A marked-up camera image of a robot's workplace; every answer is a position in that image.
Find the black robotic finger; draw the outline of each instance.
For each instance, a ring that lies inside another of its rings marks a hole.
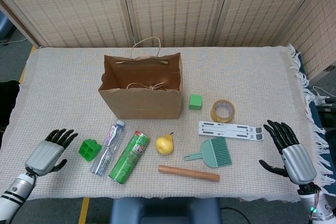
[[[55,134],[58,132],[59,130],[53,130],[45,139],[45,141],[50,142],[51,139],[55,136]]]
[[[59,132],[57,132],[57,134],[51,139],[51,142],[53,143],[57,143],[57,141],[59,140],[59,138],[62,136],[62,134],[66,131],[66,129],[62,129]]]
[[[274,124],[276,125],[277,127],[277,130],[278,130],[278,133],[281,137],[282,140],[284,140],[284,142],[288,145],[288,146],[291,146],[291,145],[294,145],[294,142],[292,140],[291,137],[288,137],[288,135],[286,134],[286,132],[284,131],[284,127],[278,123],[278,122],[274,122]]]
[[[259,164],[265,168],[267,171],[271,172],[271,173],[274,173],[274,174],[278,174],[278,175],[281,175],[283,177],[288,177],[288,173],[286,171],[286,169],[283,169],[283,168],[276,168],[276,167],[273,167],[273,166],[270,166],[269,164],[267,164],[265,161],[263,161],[262,159],[259,160]]]
[[[282,149],[285,148],[285,146],[279,141],[278,137],[274,133],[274,130],[270,126],[264,124],[264,128],[266,131],[269,132],[269,134],[273,138],[275,146],[277,147],[279,153],[282,155]]]
[[[74,132],[74,130],[69,130],[66,133],[64,133],[64,135],[57,141],[56,144],[58,145],[63,145],[64,141],[68,138],[68,136],[70,136],[72,133]]]
[[[63,145],[62,145],[63,148],[66,149],[66,148],[69,146],[69,144],[72,142],[72,140],[73,140],[76,136],[78,136],[78,133],[75,133],[75,134],[69,136],[69,137],[64,141],[64,143],[63,143]]]
[[[294,131],[292,130],[291,127],[289,127],[286,123],[281,123],[283,130],[286,132],[288,135],[288,138],[291,138],[294,144],[299,144],[298,139],[295,136]]]
[[[54,166],[52,169],[51,169],[51,173],[52,172],[58,172],[59,170],[61,170],[65,164],[68,162],[67,159],[63,159],[58,165]]]
[[[274,134],[275,136],[277,136],[278,140],[282,143],[282,145],[284,146],[284,148],[288,147],[288,143],[287,141],[282,137],[282,135],[280,134],[280,129],[278,128],[278,126],[272,122],[271,120],[267,120],[268,124],[270,126],[273,127],[274,130]]]

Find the brown paper bag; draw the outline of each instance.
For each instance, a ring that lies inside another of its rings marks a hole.
[[[132,59],[132,56],[123,58],[105,55],[105,73],[101,78],[99,93],[117,118],[179,118],[182,96],[181,54],[157,57],[159,52],[156,57],[142,56],[136,59]]]

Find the dark cloth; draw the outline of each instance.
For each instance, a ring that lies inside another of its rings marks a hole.
[[[18,81],[0,82],[0,148],[3,132],[9,125],[9,117],[19,93],[19,84]]]
[[[328,131],[325,134],[325,139],[329,143],[330,155],[334,163],[334,166],[336,166],[336,130]]]

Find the mint green brush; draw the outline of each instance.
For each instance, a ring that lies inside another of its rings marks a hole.
[[[232,164],[224,137],[216,137],[204,141],[200,153],[184,156],[183,159],[189,161],[199,158],[202,158],[204,163],[211,168]]]

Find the paper bag handle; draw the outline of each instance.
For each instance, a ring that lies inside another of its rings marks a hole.
[[[132,47],[132,50],[131,50],[131,56],[130,56],[131,60],[132,60],[132,53],[133,53],[133,49],[134,49],[134,47],[135,47],[136,45],[138,45],[138,44],[144,42],[145,40],[153,39],[153,38],[155,38],[155,39],[157,39],[157,40],[159,41],[159,50],[158,50],[158,53],[156,54],[156,57],[155,57],[155,58],[157,59],[158,56],[159,56],[159,52],[160,52],[160,50],[161,50],[161,41],[160,41],[160,39],[159,39],[157,36],[153,36],[153,37],[149,37],[149,38],[147,38],[147,39],[143,39],[142,41],[139,41],[138,43],[134,44],[134,46]]]
[[[128,88],[129,88],[131,85],[133,85],[133,84],[138,84],[138,85],[143,86],[143,87],[145,87],[145,88],[154,90],[154,89],[161,88],[161,87],[164,85],[164,82],[160,82],[160,83],[155,84],[155,85],[153,85],[153,86],[146,86],[146,85],[143,85],[143,84],[138,83],[138,82],[132,82],[132,83],[130,83],[130,84],[127,85],[126,89],[128,89]]]

